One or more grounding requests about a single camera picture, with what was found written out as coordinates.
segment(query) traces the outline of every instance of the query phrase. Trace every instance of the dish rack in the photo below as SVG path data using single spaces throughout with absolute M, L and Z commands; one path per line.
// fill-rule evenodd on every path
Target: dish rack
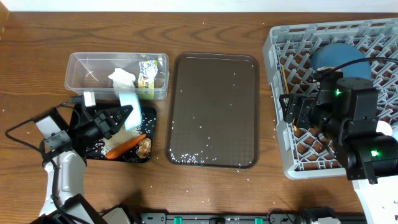
M 346 43 L 362 51 L 365 57 L 398 58 L 397 41 L 398 18 L 278 26 L 270 30 L 262 52 L 274 95 L 282 165 L 288 178 L 334 177 L 346 172 L 322 148 L 315 137 L 316 130 L 294 131 L 291 123 L 284 122 L 279 103 L 279 96 L 286 93 L 282 66 L 290 93 L 314 94 L 318 88 L 311 82 L 310 60 L 320 47 Z M 377 117 L 393 124 L 398 121 L 398 66 L 373 62 L 371 70 L 373 85 L 379 92 Z

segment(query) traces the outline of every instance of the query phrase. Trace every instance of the white wall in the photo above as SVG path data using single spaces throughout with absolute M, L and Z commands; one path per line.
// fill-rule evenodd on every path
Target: white wall
M 0 0 L 10 11 L 398 12 L 398 0 Z

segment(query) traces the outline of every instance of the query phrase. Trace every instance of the wooden table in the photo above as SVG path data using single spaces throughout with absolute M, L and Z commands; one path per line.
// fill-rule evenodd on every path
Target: wooden table
M 0 42 L 0 133 L 74 95 L 64 87 L 74 52 L 183 52 L 249 54 L 260 64 L 260 159 L 252 169 L 171 164 L 164 156 L 170 90 L 155 101 L 153 157 L 145 164 L 88 161 L 85 197 L 98 211 L 125 201 L 132 208 L 170 213 L 266 213 L 328 205 L 361 213 L 345 177 L 289 180 L 282 171 L 272 92 L 262 45 L 274 26 L 397 17 L 397 14 L 314 13 L 22 13 L 12 12 Z M 70 111 L 62 110 L 64 116 Z M 34 124 L 13 135 L 38 145 Z M 35 151 L 0 135 L 0 222 L 27 223 L 44 204 L 47 174 Z

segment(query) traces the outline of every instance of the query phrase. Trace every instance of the green light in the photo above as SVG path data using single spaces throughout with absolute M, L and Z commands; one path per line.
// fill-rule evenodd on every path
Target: green light
M 336 90 L 336 96 L 340 95 L 343 92 L 340 92 L 339 89 Z
M 377 152 L 376 150 L 371 151 L 371 154 L 373 157 L 378 156 L 379 152 Z

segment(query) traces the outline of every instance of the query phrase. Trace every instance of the food container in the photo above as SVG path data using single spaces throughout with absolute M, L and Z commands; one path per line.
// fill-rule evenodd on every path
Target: food container
M 155 60 L 157 74 L 153 88 L 138 88 L 140 62 Z M 84 91 L 95 93 L 97 100 L 117 100 L 118 89 L 108 76 L 121 68 L 136 76 L 135 88 L 140 99 L 163 100 L 167 97 L 169 84 L 169 58 L 166 54 L 153 53 L 73 53 L 68 62 L 65 88 L 79 95 Z

